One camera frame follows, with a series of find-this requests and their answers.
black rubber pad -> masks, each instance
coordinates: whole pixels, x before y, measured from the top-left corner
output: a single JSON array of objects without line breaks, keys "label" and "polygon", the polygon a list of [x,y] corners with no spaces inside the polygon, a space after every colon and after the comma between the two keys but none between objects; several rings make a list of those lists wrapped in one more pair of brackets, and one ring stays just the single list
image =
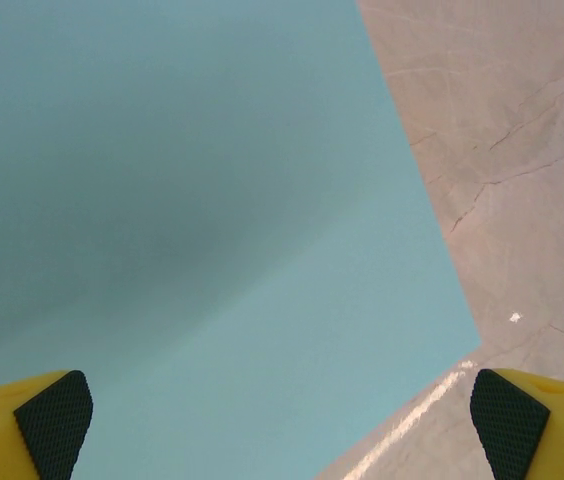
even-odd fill
[{"label": "black rubber pad", "polygon": [[74,370],[13,412],[40,480],[68,480],[93,415],[84,374]]},{"label": "black rubber pad", "polygon": [[550,410],[493,370],[480,370],[471,419],[495,480],[524,480]]}]

blue sheet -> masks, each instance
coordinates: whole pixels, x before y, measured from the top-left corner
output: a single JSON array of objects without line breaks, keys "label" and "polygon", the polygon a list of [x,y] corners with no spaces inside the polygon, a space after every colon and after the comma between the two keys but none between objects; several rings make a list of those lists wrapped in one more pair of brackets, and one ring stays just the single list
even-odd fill
[{"label": "blue sheet", "polygon": [[343,0],[0,0],[0,383],[76,479],[311,478],[478,337]]}]

